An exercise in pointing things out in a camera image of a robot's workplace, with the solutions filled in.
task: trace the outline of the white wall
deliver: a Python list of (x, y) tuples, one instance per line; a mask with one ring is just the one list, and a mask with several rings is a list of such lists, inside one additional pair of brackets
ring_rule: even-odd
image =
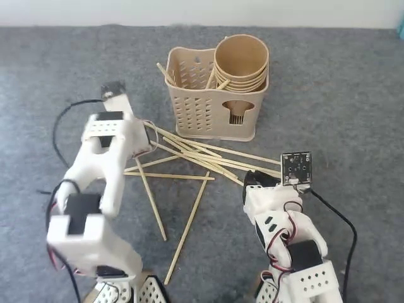
[(0, 26), (395, 28), (404, 0), (0, 0)]

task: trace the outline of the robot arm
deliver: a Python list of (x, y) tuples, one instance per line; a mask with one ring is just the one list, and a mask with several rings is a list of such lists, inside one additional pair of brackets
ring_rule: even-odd
[(272, 281), (261, 284), (256, 302), (342, 303), (333, 265), (325, 259), (327, 244), (301, 213), (297, 188), (262, 172), (248, 172), (243, 198), (244, 212), (270, 259)]
[[(119, 213), (126, 161), (152, 146), (123, 87), (110, 84), (104, 97), (110, 111), (91, 115), (85, 126), (74, 164), (64, 175), (72, 182), (62, 182), (56, 194), (60, 215), (50, 218), (47, 243), (84, 275), (131, 281), (142, 271), (140, 255), (112, 231), (109, 219)], [(82, 193), (97, 179), (105, 179), (102, 194)]]

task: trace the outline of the perforated basket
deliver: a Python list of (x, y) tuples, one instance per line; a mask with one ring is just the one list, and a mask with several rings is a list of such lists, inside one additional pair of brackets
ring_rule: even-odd
[[(205, 89), (213, 68), (214, 52), (214, 49), (176, 47), (169, 53), (167, 72), (177, 86), (167, 80), (165, 83), (175, 114), (176, 131), (187, 138), (250, 141), (254, 138), (258, 113), (269, 87), (269, 68), (266, 81), (256, 92), (216, 90), (215, 80), (211, 82), (210, 89)], [(226, 108), (228, 101), (250, 104), (245, 112), (242, 110), (244, 115), (234, 116)]]

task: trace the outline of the circuit board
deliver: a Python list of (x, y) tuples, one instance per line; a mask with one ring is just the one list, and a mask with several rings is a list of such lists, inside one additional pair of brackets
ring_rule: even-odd
[(310, 184), (311, 152), (283, 153), (281, 156), (282, 185)]

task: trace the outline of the gray carpet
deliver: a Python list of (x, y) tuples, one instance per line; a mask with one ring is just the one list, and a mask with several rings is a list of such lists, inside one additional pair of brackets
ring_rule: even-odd
[[(69, 102), (100, 96), (126, 80), (135, 113), (174, 130), (157, 61), (175, 46), (213, 47), (225, 35), (251, 33), (272, 49), (271, 90), (249, 143), (214, 144), (278, 158), (311, 150), (314, 188), (356, 225), (349, 303), (402, 302), (404, 253), (404, 42), (392, 30), (168, 27), (0, 28), (0, 301), (74, 302), (66, 271), (45, 252), (46, 196), (64, 168), (51, 148), (55, 116)], [(61, 124), (59, 144), (72, 162), (89, 114), (85, 105)], [(162, 152), (144, 161), (160, 158)], [(183, 160), (149, 172), (204, 174)], [(268, 260), (242, 211), (241, 187), (209, 182), (167, 291), (173, 302), (244, 302)], [(150, 179), (169, 241), (163, 242), (141, 179), (128, 178), (113, 225), (164, 279), (198, 181)], [(320, 202), (306, 213), (326, 239), (338, 278), (349, 228)], [(78, 278), (82, 296), (93, 285)]]

